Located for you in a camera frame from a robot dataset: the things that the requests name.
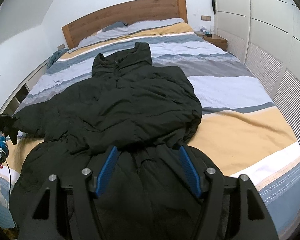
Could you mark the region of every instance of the wire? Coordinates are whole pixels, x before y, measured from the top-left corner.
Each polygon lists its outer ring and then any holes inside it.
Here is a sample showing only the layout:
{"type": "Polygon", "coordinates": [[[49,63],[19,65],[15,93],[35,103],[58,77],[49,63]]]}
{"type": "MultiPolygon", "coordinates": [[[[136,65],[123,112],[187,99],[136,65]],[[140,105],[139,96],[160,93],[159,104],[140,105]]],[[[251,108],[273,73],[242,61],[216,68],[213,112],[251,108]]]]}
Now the wire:
{"type": "MultiPolygon", "coordinates": [[[[7,163],[7,160],[6,160],[6,164],[7,164],[7,166],[8,166],[8,170],[9,170],[9,203],[10,203],[10,195],[11,195],[11,173],[10,173],[10,168],[9,168],[8,163],[7,163]]],[[[17,227],[16,222],[14,221],[13,218],[12,218],[12,220],[13,220],[13,223],[14,223],[16,229],[18,230],[18,227],[17,227]]]]}

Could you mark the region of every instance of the headboard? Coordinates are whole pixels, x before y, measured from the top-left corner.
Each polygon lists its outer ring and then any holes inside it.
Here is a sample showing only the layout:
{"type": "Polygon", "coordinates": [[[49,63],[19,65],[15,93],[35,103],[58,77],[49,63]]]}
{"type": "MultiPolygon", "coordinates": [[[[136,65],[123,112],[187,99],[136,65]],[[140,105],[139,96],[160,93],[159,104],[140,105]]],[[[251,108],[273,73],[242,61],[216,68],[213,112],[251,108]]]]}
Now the headboard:
{"type": "Polygon", "coordinates": [[[135,0],[103,8],[62,27],[69,49],[93,33],[123,21],[133,24],[145,20],[182,18],[186,23],[186,0],[135,0]]]}

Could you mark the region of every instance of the blue textured pad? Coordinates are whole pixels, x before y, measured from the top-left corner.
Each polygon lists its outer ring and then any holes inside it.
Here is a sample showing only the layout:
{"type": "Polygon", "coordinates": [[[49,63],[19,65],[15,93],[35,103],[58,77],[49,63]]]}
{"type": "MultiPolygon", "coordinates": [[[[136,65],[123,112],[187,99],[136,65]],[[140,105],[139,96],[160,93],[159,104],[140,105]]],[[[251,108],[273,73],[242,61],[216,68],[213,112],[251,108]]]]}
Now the blue textured pad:
{"type": "Polygon", "coordinates": [[[181,146],[179,152],[181,166],[186,175],[191,192],[195,194],[197,198],[199,198],[202,194],[202,191],[200,189],[200,177],[195,170],[195,167],[193,166],[186,149],[181,146]]]}
{"type": "Polygon", "coordinates": [[[114,171],[114,167],[117,161],[118,149],[117,147],[113,147],[97,179],[97,197],[100,197],[106,191],[106,188],[108,186],[109,180],[111,178],[112,172],[114,171]]]}

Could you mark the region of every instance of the gray pillow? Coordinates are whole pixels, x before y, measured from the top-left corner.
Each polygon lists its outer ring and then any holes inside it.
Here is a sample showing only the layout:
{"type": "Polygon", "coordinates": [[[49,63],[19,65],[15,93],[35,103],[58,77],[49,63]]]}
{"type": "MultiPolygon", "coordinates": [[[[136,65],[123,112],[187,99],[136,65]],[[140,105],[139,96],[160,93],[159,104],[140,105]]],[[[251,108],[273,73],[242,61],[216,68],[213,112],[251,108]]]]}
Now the gray pillow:
{"type": "Polygon", "coordinates": [[[118,28],[118,27],[125,27],[127,26],[128,24],[127,23],[124,23],[124,22],[115,22],[114,24],[111,24],[105,28],[102,29],[102,32],[105,32],[105,31],[109,31],[109,30],[113,30],[114,28],[118,28]]]}

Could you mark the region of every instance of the metal screw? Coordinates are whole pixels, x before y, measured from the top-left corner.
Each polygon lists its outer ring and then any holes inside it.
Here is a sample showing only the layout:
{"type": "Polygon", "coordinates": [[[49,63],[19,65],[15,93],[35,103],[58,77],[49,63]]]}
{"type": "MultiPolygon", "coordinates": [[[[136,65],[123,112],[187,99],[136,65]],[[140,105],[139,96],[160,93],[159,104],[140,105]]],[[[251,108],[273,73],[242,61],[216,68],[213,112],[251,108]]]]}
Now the metal screw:
{"type": "Polygon", "coordinates": [[[89,168],[84,168],[84,169],[81,171],[81,173],[82,173],[83,175],[88,175],[88,174],[90,174],[90,172],[91,172],[91,170],[90,170],[89,168]]]}
{"type": "Polygon", "coordinates": [[[210,175],[215,174],[216,170],[214,168],[207,168],[207,173],[209,173],[210,175]]]}
{"type": "Polygon", "coordinates": [[[57,179],[57,176],[54,175],[54,174],[51,174],[51,175],[49,176],[49,180],[50,180],[50,181],[55,181],[56,179],[57,179]]]}
{"type": "Polygon", "coordinates": [[[247,181],[249,177],[246,174],[241,174],[240,179],[242,179],[243,181],[247,181]]]}

